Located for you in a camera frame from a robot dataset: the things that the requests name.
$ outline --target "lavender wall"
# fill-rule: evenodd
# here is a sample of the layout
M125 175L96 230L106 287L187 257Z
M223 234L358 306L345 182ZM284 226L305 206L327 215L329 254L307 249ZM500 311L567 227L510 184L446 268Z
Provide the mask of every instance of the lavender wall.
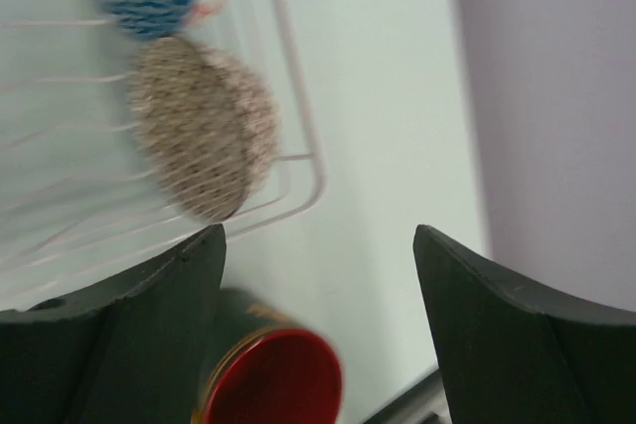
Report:
M495 258L636 310L636 0L459 0Z

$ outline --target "red cup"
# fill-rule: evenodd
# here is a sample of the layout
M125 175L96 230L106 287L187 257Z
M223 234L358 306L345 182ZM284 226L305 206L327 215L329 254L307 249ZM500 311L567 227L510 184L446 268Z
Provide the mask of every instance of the red cup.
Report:
M224 292L211 346L225 352L215 359L202 417L193 422L334 424L342 371L329 344L245 292ZM215 347L216 333L234 343Z

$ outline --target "wire rack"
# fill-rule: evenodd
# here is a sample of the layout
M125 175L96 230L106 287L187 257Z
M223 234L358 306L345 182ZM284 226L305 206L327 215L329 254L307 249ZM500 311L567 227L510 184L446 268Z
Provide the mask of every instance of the wire rack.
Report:
M203 228L171 205L131 139L136 46L92 0L0 0L0 310L90 285ZM307 211L326 169L286 0L232 0L188 29L271 84L283 153L225 222L229 239Z

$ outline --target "dark green object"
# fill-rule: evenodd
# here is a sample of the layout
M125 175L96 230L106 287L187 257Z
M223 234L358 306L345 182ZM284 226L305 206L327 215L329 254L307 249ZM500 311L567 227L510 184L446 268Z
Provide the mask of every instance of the dark green object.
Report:
M215 225L26 313L0 313L0 423L187 424L226 256Z
M431 227L413 248L453 424L636 422L636 314L542 285Z
M296 328L299 327L289 317L253 295L238 289L222 290L201 368L195 421L201 420L212 390L238 356L273 332Z

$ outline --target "white wall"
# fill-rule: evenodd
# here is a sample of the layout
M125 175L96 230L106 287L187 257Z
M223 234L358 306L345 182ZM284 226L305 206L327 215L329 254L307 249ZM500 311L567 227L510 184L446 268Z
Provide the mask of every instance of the white wall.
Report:
M312 212L231 245L226 283L324 333L359 423L436 366L411 252L484 250L450 0L290 0L330 164Z
M461 6L495 258L636 310L636 3Z

